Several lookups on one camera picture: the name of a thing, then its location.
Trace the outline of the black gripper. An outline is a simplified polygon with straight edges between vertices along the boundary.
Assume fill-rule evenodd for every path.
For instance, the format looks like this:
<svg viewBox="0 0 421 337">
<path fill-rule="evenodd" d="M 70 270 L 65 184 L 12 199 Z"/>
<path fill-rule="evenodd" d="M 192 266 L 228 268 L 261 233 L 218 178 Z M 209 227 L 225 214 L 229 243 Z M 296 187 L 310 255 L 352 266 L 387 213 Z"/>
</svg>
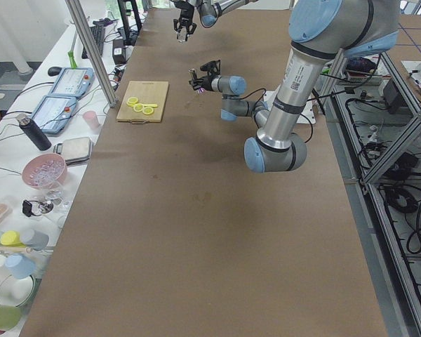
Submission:
<svg viewBox="0 0 421 337">
<path fill-rule="evenodd" d="M 180 40 L 180 33 L 185 32 L 188 34 L 188 39 L 192 40 L 196 35 L 194 33 L 196 29 L 196 23 L 193 22 L 194 9 L 193 8 L 181 8 L 180 17 L 173 20 L 174 30 L 176 31 L 176 39 Z"/>
<path fill-rule="evenodd" d="M 212 79 L 208 77 L 197 78 L 196 81 L 190 80 L 189 84 L 196 93 L 204 93 L 206 91 L 213 91 L 211 85 Z"/>
</svg>

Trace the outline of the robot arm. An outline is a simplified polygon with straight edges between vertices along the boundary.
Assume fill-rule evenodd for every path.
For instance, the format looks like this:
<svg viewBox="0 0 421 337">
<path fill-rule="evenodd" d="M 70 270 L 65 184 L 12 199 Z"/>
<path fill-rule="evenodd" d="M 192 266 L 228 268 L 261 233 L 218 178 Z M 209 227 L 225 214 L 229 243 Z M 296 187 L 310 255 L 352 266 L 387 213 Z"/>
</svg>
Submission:
<svg viewBox="0 0 421 337">
<path fill-rule="evenodd" d="M 292 171 L 307 156 L 305 142 L 293 132 L 323 66 L 338 51 L 347 57 L 379 54 L 391 49 L 398 37 L 398 1 L 299 1 L 292 10 L 288 34 L 291 52 L 286 72 L 271 108 L 244 102 L 246 82 L 238 76 L 222 76 L 217 63 L 194 70 L 190 84 L 195 90 L 222 93 L 221 117 L 234 121 L 252 117 L 259 129 L 244 145 L 247 167 L 257 173 Z"/>
<path fill-rule="evenodd" d="M 195 13 L 198 13 L 202 27 L 211 28 L 224 14 L 254 3 L 254 1 L 172 1 L 172 3 L 180 10 L 179 18 L 173 20 L 173 29 L 176 32 L 177 40 L 184 43 L 196 30 Z"/>
</svg>

